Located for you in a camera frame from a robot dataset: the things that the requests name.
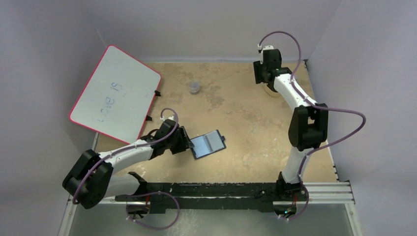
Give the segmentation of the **blue leather card holder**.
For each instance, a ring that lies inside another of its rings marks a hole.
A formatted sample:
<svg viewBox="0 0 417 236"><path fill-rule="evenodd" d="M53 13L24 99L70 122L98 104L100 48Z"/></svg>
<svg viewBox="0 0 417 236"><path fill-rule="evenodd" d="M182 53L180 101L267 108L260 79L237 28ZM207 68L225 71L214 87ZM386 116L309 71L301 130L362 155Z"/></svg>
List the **blue leather card holder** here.
<svg viewBox="0 0 417 236"><path fill-rule="evenodd" d="M194 137L190 141L193 145L191 151L196 160L227 148L225 137L220 134L219 130Z"/></svg>

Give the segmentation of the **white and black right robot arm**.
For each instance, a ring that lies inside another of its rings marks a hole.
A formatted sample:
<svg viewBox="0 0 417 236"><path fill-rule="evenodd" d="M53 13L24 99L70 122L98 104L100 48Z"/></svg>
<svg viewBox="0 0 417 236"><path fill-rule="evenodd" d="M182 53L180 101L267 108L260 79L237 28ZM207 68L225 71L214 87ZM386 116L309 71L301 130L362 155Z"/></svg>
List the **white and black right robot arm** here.
<svg viewBox="0 0 417 236"><path fill-rule="evenodd" d="M302 176L310 153L327 139L328 112L321 111L319 104L297 83L292 71L282 67L278 49L271 45L257 48L261 58L253 63L255 82L265 83L271 92L281 95L293 111L288 130L292 148L276 182L277 196L288 200L302 190Z"/></svg>

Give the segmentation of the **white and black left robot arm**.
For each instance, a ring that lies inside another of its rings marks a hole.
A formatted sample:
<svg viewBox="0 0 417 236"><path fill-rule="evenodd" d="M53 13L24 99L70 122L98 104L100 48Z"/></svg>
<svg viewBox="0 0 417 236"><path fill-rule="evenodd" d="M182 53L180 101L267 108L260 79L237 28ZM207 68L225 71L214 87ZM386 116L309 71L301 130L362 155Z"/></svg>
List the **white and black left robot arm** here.
<svg viewBox="0 0 417 236"><path fill-rule="evenodd" d="M185 127L172 118L137 141L105 152L84 151L62 182L75 204L85 209L107 197L112 175L136 163L152 160L166 150L177 154L193 148Z"/></svg>

